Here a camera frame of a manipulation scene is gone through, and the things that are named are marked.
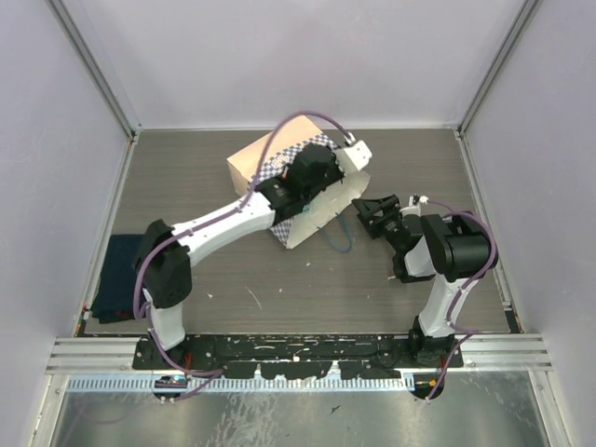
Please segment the blue checkered paper bag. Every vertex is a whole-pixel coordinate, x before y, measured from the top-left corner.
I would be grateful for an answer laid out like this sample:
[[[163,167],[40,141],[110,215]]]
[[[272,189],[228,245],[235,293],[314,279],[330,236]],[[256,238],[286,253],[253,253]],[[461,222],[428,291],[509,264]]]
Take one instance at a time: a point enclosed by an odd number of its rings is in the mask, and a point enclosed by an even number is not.
[[[294,118],[267,144],[270,136],[264,135],[227,158],[239,196],[245,195],[253,183],[259,185],[273,179],[297,160],[303,160],[302,152],[307,147],[321,146],[332,152],[341,148],[305,116]],[[271,232],[285,248],[297,247],[341,214],[353,199],[360,198],[369,182],[365,170],[349,175],[342,172],[340,180],[309,199],[296,215],[274,224]]]

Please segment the dark navy cloth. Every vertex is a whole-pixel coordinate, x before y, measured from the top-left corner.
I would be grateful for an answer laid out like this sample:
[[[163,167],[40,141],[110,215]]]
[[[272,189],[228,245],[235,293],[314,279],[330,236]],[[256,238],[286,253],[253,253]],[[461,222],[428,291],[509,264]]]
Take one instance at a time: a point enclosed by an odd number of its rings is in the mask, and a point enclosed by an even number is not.
[[[99,290],[91,305],[92,317],[100,324],[134,319],[133,293],[136,260],[142,235],[111,235],[104,257]]]

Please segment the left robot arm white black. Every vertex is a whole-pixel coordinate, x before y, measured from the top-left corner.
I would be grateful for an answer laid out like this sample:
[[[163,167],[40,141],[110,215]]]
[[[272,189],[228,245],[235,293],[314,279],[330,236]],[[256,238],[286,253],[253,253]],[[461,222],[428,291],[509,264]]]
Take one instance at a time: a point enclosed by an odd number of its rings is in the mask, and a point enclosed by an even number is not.
[[[244,236],[293,221],[321,201],[333,201],[354,171],[345,148],[310,143],[280,174],[233,203],[186,223],[150,223],[133,262],[133,310],[139,318],[144,297],[144,313],[156,339],[154,359],[166,369],[185,361],[183,301],[193,289],[194,266]]]

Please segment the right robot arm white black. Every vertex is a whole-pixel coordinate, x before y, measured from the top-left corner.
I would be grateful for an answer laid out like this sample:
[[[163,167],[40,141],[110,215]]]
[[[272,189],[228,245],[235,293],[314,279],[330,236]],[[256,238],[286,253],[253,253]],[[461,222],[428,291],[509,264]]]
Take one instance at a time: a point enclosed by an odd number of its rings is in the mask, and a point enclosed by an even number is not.
[[[458,326],[458,317],[470,291],[498,261],[494,235],[484,221],[440,202],[446,214],[424,214],[423,207],[434,203],[428,196],[411,196],[405,207],[396,196],[352,201],[369,236],[393,249],[395,278],[433,282],[406,342],[410,359],[421,367],[444,365],[455,335],[474,333]]]

